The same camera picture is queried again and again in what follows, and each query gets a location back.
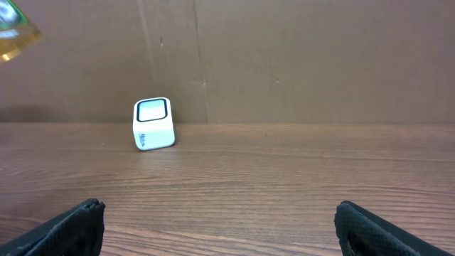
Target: gold object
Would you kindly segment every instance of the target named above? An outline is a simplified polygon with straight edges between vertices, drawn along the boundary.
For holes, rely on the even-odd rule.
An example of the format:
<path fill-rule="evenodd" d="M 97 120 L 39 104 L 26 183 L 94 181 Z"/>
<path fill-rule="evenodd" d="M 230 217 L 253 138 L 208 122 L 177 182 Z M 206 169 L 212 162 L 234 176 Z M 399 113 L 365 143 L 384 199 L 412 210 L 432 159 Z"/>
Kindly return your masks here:
<path fill-rule="evenodd" d="M 40 31 L 11 0 L 0 0 L 0 63 L 41 38 Z"/>

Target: wooden tabletop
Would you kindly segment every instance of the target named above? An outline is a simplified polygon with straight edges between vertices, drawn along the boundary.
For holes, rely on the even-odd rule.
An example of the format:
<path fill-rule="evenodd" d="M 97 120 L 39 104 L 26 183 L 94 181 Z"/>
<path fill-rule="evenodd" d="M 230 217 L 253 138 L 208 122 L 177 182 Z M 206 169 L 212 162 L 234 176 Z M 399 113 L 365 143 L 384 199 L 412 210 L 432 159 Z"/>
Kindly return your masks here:
<path fill-rule="evenodd" d="M 455 126 L 0 124 L 0 244 L 87 198 L 105 255 L 341 255 L 350 200 L 455 254 Z"/>

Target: black object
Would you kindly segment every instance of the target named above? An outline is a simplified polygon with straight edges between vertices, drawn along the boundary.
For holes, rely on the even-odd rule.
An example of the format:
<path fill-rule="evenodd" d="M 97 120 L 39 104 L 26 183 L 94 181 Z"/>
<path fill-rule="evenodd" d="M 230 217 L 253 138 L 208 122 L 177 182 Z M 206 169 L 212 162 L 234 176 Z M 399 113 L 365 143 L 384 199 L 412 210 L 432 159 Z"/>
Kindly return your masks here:
<path fill-rule="evenodd" d="M 0 247 L 0 255 L 95 256 L 101 252 L 105 205 L 88 199 Z"/>
<path fill-rule="evenodd" d="M 335 214 L 343 256 L 453 256 L 350 201 Z"/>

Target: small white box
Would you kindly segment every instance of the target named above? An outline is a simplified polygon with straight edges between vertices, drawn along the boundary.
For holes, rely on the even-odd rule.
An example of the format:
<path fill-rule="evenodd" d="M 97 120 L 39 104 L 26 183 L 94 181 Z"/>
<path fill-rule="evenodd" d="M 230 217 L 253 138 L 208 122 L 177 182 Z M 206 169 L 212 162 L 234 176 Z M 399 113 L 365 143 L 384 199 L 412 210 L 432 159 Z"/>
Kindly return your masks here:
<path fill-rule="evenodd" d="M 134 105 L 133 135 L 141 150 L 172 146 L 173 132 L 171 102 L 165 97 L 140 100 Z"/>

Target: green label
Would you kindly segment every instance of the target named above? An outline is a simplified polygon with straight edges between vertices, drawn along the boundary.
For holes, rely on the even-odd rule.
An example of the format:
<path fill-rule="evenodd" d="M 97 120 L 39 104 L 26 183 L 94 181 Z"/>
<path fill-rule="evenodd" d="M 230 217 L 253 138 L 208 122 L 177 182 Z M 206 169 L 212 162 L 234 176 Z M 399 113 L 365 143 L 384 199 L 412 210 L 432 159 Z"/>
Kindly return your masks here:
<path fill-rule="evenodd" d="M 0 29 L 10 29 L 21 23 L 27 23 L 27 18 L 11 0 L 0 0 Z"/>

